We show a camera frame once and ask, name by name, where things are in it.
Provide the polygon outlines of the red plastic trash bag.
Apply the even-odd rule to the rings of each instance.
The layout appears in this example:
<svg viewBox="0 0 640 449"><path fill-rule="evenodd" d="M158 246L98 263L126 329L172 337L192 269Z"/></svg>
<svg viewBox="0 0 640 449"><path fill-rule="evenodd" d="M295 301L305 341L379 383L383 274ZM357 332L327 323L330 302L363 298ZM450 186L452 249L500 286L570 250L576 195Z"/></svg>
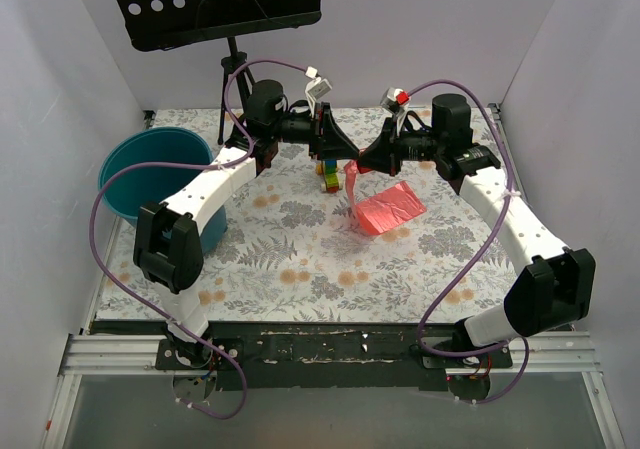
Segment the red plastic trash bag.
<svg viewBox="0 0 640 449"><path fill-rule="evenodd" d="M362 201L354 193L359 170L355 161L345 166L345 191L350 208L361 229L370 236L379 236L424 214L426 206L406 181L401 181Z"/></svg>

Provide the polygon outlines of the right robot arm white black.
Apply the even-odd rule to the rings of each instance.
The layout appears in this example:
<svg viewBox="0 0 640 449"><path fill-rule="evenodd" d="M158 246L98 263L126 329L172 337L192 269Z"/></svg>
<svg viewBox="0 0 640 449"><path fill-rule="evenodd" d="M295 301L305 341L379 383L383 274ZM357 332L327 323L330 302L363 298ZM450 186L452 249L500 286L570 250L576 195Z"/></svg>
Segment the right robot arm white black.
<svg viewBox="0 0 640 449"><path fill-rule="evenodd" d="M383 97L390 112L380 135L359 156L359 168L395 176L405 161L429 161L490 227L491 240L506 251L518 277L501 304L458 321L448 346L431 354L475 366L517 337L529 337L585 318L596 262L572 249L537 218L515 190L506 157L473 140L471 107L459 94L433 98L431 124L406 130L409 95L393 89Z"/></svg>

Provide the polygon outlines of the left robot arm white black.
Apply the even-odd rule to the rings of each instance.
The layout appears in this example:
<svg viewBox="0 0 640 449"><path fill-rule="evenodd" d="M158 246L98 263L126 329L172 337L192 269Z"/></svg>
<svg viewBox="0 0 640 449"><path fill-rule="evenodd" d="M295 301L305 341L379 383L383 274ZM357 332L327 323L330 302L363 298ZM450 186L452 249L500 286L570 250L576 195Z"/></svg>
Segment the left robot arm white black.
<svg viewBox="0 0 640 449"><path fill-rule="evenodd" d="M305 144L317 161L358 157L322 99L331 88L327 78L312 78L297 111L288 111L279 82L257 82L242 119L207 169L163 201L141 206L134 262L159 291L180 363L200 369L212 359L213 346L202 337L208 319L193 285L204 264L202 235L226 201L270 167L280 143Z"/></svg>

